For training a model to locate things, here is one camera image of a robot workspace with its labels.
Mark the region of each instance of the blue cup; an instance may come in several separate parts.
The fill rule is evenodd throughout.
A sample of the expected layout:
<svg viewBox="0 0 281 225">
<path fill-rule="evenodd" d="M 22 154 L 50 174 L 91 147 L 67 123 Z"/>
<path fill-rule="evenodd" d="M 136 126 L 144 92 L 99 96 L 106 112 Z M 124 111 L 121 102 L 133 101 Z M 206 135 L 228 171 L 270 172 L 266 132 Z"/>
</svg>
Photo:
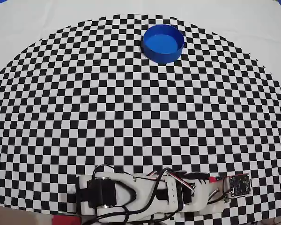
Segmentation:
<svg viewBox="0 0 281 225">
<path fill-rule="evenodd" d="M 150 27 L 142 43 L 145 56 L 157 63 L 176 61 L 181 55 L 183 45 L 182 33 L 175 27 L 164 24 Z"/>
</svg>

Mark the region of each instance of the wire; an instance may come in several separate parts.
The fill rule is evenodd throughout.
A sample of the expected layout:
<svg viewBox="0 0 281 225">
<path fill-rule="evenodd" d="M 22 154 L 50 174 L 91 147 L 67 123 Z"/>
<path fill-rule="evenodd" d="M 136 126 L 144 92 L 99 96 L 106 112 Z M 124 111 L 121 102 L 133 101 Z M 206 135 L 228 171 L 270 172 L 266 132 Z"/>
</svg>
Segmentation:
<svg viewBox="0 0 281 225">
<path fill-rule="evenodd" d="M 156 174 L 156 173 L 157 173 L 157 171 L 154 170 L 154 171 L 152 171 L 151 173 L 148 173 L 147 176 L 150 177 L 150 176 L 152 176 L 152 175 L 154 175 L 154 174 Z"/>
<path fill-rule="evenodd" d="M 214 190 L 213 192 L 211 192 L 211 194 L 210 194 L 209 197 L 208 197 L 208 201 L 209 201 L 216 193 L 218 193 L 219 191 L 220 191 L 220 189 L 217 188 L 216 190 Z"/>
<path fill-rule="evenodd" d="M 136 223 L 160 223 L 164 220 L 167 220 L 169 218 L 171 218 L 172 216 L 174 216 L 176 214 L 176 212 L 173 212 L 171 214 L 169 214 L 168 216 L 165 216 L 164 218 L 161 218 L 161 219 L 152 219 L 152 220 L 140 220 L 140 221 L 133 221 L 133 222 L 130 222 L 130 224 L 136 224 Z"/>
<path fill-rule="evenodd" d="M 177 180 L 178 182 L 180 182 L 181 184 L 183 184 L 184 186 L 186 186 L 187 188 L 189 188 L 190 190 L 192 190 L 193 193 L 195 193 L 195 190 L 193 189 L 193 187 L 191 185 L 189 185 L 187 182 L 185 182 L 184 180 L 180 179 L 179 177 L 176 177 L 173 173 L 171 172 L 167 172 L 167 174 L 169 176 L 171 176 L 172 178 L 174 178 L 175 180 Z"/>
<path fill-rule="evenodd" d="M 225 180 L 226 180 L 226 178 L 227 177 L 224 177 L 223 178 L 223 181 L 222 181 L 222 196 L 221 197 L 219 197 L 219 198 L 217 198 L 217 199 L 215 199 L 215 200 L 212 200 L 212 201 L 209 201 L 209 202 L 207 202 L 207 205 L 210 205 L 210 204 L 213 204 L 213 203 L 217 203 L 218 201 L 220 201 L 220 200 L 222 200 L 223 198 L 225 198 L 226 197 L 226 194 L 228 194 L 230 191 L 231 191 L 231 189 L 229 189 L 228 191 L 224 191 L 224 182 L 225 182 Z"/>
<path fill-rule="evenodd" d="M 151 195 L 151 197 L 150 197 L 150 199 L 149 199 L 147 205 L 146 205 L 144 208 L 142 208 L 142 209 L 140 209 L 140 210 L 128 211 L 128 212 L 123 211 L 123 212 L 111 212 L 111 213 L 107 213 L 107 214 L 104 214 L 104 215 L 100 215 L 100 216 L 98 216 L 98 217 L 96 217 L 96 218 L 94 218 L 94 219 L 91 219 L 91 220 L 89 220 L 89 221 L 86 221 L 86 222 L 84 222 L 82 225 L 91 225 L 91 224 L 93 224 L 93 223 L 95 223 L 95 222 L 98 222 L 100 219 L 104 219 L 104 218 L 108 218 L 108 217 L 125 216 L 125 215 L 127 215 L 127 214 L 128 214 L 128 215 L 134 215 L 134 214 L 139 214 L 139 213 L 142 213 L 142 212 L 146 211 L 146 210 L 150 207 L 150 205 L 152 204 L 152 202 L 153 202 L 153 200 L 154 200 L 154 198 L 155 198 L 156 192 L 157 192 L 158 184 L 159 184 L 159 182 L 160 182 L 160 180 L 161 180 L 161 177 L 163 176 L 163 174 L 164 174 L 166 171 L 173 171 L 173 170 L 170 169 L 170 168 L 168 168 L 168 167 L 163 168 L 163 169 L 161 170 L 161 172 L 159 173 L 159 175 L 158 175 L 158 177 L 157 177 L 157 179 L 156 179 L 156 182 L 155 182 L 155 185 L 154 185 L 154 188 L 153 188 L 152 195 Z"/>
<path fill-rule="evenodd" d="M 101 164 L 101 165 L 98 165 L 98 166 L 95 167 L 95 169 L 94 169 L 94 171 L 93 171 L 92 180 L 95 179 L 95 173 L 97 172 L 97 169 L 100 168 L 100 167 L 103 167 L 103 166 L 107 166 L 107 167 L 109 167 L 109 168 L 111 168 L 111 169 L 114 170 L 114 167 L 111 166 L 111 165 L 108 165 L 108 164 Z M 128 172 L 123 171 L 123 173 L 128 174 L 128 175 L 134 177 L 132 174 L 130 174 L 130 173 L 128 173 Z"/>
</svg>

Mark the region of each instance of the black cable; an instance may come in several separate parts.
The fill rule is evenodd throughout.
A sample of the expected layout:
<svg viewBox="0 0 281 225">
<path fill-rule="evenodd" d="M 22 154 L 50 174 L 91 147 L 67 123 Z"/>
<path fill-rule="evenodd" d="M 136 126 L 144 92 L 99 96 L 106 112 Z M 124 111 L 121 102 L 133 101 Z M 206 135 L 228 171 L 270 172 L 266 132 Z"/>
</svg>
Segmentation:
<svg viewBox="0 0 281 225">
<path fill-rule="evenodd" d="M 123 216 L 123 215 L 126 215 L 126 214 L 134 215 L 134 214 L 139 214 L 139 213 L 142 213 L 142 212 L 146 211 L 150 207 L 150 205 L 152 204 L 152 202 L 153 202 L 153 200 L 155 198 L 155 195 L 156 195 L 157 188 L 158 188 L 159 182 L 161 180 L 161 177 L 163 176 L 164 172 L 166 172 L 166 171 L 173 171 L 173 170 L 168 168 L 168 167 L 163 168 L 161 170 L 161 172 L 159 173 L 159 175 L 158 175 L 158 177 L 156 179 L 156 182 L 155 182 L 155 185 L 154 185 L 153 192 L 152 192 L 152 195 L 150 197 L 150 200 L 149 200 L 149 202 L 147 203 L 147 205 L 144 208 L 142 208 L 140 210 L 129 211 L 129 212 L 111 212 L 111 213 L 107 213 L 107 214 L 104 214 L 104 215 L 100 215 L 100 216 L 98 216 L 98 217 L 96 217 L 94 219 L 88 220 L 88 221 L 84 222 L 82 225 L 91 225 L 91 224 L 93 224 L 95 222 L 98 222 L 100 219 L 104 219 L 104 218 L 108 218 L 108 217 Z"/>
<path fill-rule="evenodd" d="M 111 168 L 111 169 L 114 170 L 114 167 L 111 166 L 111 165 L 108 165 L 108 164 L 101 164 L 101 165 L 98 165 L 98 166 L 96 166 L 96 167 L 94 168 L 93 175 L 92 175 L 92 180 L 95 179 L 95 173 L 96 173 L 97 169 L 100 168 L 100 167 L 102 167 L 102 166 L 107 166 L 107 167 L 109 167 L 109 168 Z M 123 173 L 128 174 L 128 175 L 130 175 L 130 176 L 133 176 L 132 174 L 130 174 L 130 173 L 128 173 L 128 172 L 125 172 L 125 171 L 123 171 Z"/>
</svg>

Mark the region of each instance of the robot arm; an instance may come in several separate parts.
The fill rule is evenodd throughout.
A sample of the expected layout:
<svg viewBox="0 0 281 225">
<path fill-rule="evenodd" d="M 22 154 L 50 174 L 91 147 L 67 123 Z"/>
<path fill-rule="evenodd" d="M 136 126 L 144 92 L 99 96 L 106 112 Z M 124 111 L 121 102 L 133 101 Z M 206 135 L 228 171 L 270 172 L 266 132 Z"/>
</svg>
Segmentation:
<svg viewBox="0 0 281 225">
<path fill-rule="evenodd" d="M 228 179 L 210 179 L 205 173 L 169 168 L 159 175 L 94 172 L 77 177 L 76 206 L 82 217 L 95 216 L 93 222 L 160 222 L 175 212 L 222 212 L 229 206 L 231 192 Z"/>
</svg>

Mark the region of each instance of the checkerboard mat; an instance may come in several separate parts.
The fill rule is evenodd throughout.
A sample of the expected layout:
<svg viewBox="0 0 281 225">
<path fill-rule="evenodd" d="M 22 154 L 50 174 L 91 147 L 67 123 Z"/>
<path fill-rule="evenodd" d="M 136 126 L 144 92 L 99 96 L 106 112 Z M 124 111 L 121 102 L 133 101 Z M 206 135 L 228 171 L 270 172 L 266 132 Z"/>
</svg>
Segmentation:
<svg viewBox="0 0 281 225">
<path fill-rule="evenodd" d="M 183 33 L 177 61 L 141 53 L 155 24 Z M 176 223 L 279 216 L 281 87 L 232 42 L 176 18 L 115 15 L 61 29 L 0 72 L 0 205 L 75 212 L 75 177 L 103 163 L 251 174 L 252 196 Z"/>
</svg>

